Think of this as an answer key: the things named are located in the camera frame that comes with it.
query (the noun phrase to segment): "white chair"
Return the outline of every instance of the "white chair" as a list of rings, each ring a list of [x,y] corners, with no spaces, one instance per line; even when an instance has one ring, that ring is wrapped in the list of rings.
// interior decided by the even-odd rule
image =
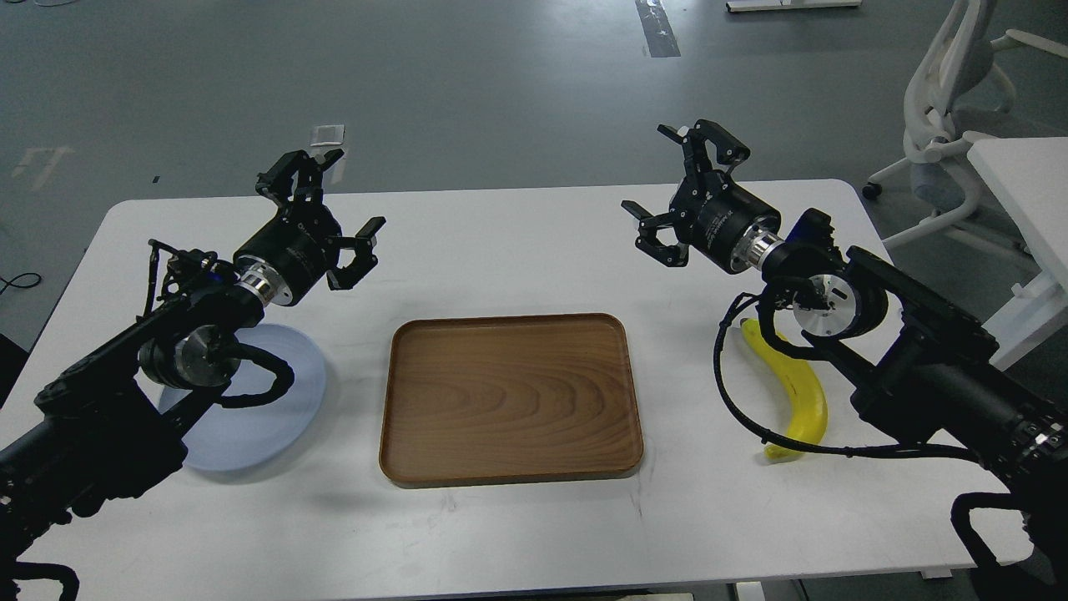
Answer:
[[[995,4],[995,0],[956,0],[905,91],[905,158],[868,177],[862,193],[875,200],[882,192],[882,181],[911,167],[913,193],[930,203],[934,211],[883,239],[888,249],[949,226],[955,234],[978,238],[973,241],[984,249],[1004,249],[1004,243],[991,244],[991,238],[1023,248],[1011,220],[998,208],[965,153],[976,140],[987,137],[1066,135],[1009,114],[1016,89],[994,63],[994,54],[1026,46],[1068,59],[1068,46],[1015,29],[993,42],[986,41]],[[1004,96],[995,109],[956,105],[957,98],[988,76]]]

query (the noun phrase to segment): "chair wheel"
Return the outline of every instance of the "chair wheel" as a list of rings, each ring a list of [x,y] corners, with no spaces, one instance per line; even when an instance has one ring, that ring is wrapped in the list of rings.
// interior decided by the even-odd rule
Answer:
[[[880,186],[879,184],[873,184],[871,181],[868,181],[866,186],[861,188],[861,195],[863,195],[868,200],[875,200],[879,197],[879,194],[881,193],[882,193],[882,186]]]

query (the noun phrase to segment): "banana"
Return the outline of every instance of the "banana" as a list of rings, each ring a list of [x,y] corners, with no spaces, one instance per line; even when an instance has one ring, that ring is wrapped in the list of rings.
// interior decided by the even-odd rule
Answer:
[[[819,444],[827,432],[827,397],[819,384],[816,373],[808,363],[787,358],[775,351],[760,336],[760,323],[757,320],[742,320],[741,333],[745,343],[756,353],[756,357],[768,364],[775,374],[783,389],[790,398],[794,415],[786,429],[786,437],[805,443]],[[764,447],[764,455],[771,460],[780,460],[804,455],[769,444]]]

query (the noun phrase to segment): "wood grain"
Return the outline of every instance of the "wood grain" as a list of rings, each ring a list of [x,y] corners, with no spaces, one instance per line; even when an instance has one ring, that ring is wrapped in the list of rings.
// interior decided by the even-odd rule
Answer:
[[[642,450],[611,316],[414,321],[393,337],[379,464],[397,485],[619,477]]]

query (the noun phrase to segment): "concrete floor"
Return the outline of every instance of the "concrete floor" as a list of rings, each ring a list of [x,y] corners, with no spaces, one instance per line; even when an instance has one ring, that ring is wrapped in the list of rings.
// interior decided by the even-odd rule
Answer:
[[[674,181],[679,152],[656,125],[697,117],[753,148],[739,179],[859,187],[900,155],[905,85],[948,5],[728,15],[722,2],[671,0],[681,56],[649,58],[628,0],[0,4],[0,275],[44,276],[0,296],[0,333],[32,347],[115,203],[251,194],[256,173],[317,124],[348,127],[344,179],[329,191]],[[1008,27],[1068,41],[1068,3],[1003,0],[991,32]],[[1068,65],[1026,50],[1000,62],[1020,114],[1068,128]],[[47,174],[54,151],[15,175],[30,148],[59,147],[69,152]],[[907,186],[868,204],[881,232],[928,210]],[[1034,274],[941,236],[894,258],[984,319]],[[1054,337],[1011,374],[1063,398],[1066,345]],[[808,591],[972,599],[968,588],[899,574]]]

